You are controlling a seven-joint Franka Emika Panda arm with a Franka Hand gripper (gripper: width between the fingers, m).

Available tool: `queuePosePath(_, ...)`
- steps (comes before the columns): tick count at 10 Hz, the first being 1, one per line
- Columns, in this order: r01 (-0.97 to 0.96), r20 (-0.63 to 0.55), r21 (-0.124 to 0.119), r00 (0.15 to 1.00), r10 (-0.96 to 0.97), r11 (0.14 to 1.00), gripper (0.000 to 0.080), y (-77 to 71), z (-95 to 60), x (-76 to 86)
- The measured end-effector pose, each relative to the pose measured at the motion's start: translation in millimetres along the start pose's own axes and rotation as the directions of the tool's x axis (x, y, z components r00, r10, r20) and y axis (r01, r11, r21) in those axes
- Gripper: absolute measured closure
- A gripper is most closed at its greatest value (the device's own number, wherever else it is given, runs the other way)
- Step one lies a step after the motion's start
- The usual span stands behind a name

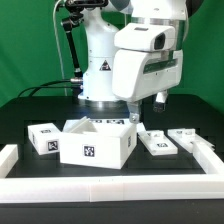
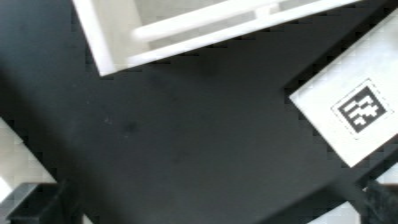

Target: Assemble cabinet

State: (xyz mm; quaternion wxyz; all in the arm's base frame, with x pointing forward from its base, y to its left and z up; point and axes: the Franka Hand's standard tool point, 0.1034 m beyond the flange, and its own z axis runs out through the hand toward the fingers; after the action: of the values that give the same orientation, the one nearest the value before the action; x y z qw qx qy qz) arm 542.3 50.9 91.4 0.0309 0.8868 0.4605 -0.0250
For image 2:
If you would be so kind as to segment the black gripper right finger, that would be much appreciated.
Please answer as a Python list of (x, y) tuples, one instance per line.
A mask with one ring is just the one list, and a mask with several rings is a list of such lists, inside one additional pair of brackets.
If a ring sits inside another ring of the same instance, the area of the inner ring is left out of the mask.
[(398, 184), (367, 180), (360, 224), (398, 224)]

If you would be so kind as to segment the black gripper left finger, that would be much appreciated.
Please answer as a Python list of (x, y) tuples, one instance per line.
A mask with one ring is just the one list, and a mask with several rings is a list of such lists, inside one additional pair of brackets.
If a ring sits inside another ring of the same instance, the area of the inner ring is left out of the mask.
[(67, 224), (63, 187), (22, 183), (0, 202), (0, 224)]

